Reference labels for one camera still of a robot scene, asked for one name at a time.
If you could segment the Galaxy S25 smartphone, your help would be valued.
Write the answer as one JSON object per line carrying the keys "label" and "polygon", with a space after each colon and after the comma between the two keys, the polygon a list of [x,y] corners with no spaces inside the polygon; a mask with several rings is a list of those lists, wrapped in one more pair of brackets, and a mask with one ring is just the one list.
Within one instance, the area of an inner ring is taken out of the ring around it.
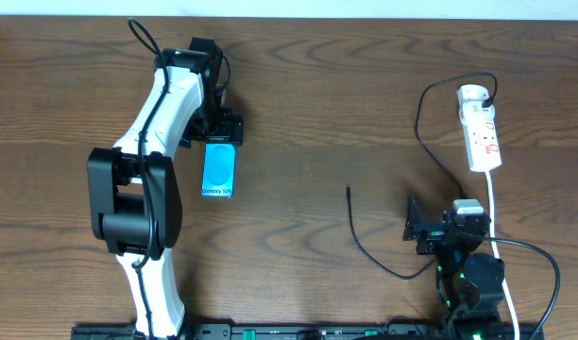
{"label": "Galaxy S25 smartphone", "polygon": [[236,148],[232,144],[206,144],[201,194],[205,197],[232,197]]}

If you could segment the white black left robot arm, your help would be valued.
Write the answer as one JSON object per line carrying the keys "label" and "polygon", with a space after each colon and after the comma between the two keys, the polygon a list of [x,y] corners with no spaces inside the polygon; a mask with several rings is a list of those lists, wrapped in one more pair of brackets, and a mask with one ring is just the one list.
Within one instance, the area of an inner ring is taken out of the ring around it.
{"label": "white black left robot arm", "polygon": [[139,339],[184,339],[190,330],[173,266],[183,218],[174,159],[203,143],[201,194],[233,195],[245,124],[224,104],[228,85],[218,78],[228,64],[212,39],[157,49],[153,87],[134,123],[87,160],[93,234],[127,274]]}

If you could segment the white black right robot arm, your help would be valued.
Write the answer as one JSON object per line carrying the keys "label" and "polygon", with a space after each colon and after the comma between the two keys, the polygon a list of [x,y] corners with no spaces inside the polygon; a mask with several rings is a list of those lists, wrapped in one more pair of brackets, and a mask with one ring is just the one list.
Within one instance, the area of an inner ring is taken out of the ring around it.
{"label": "white black right robot arm", "polygon": [[505,339],[498,305],[503,301],[505,264],[477,248],[491,219],[476,199],[457,199],[439,223],[423,221],[415,200],[407,200],[402,239],[416,241],[416,253],[435,256],[438,295],[450,312],[439,332],[449,339]]}

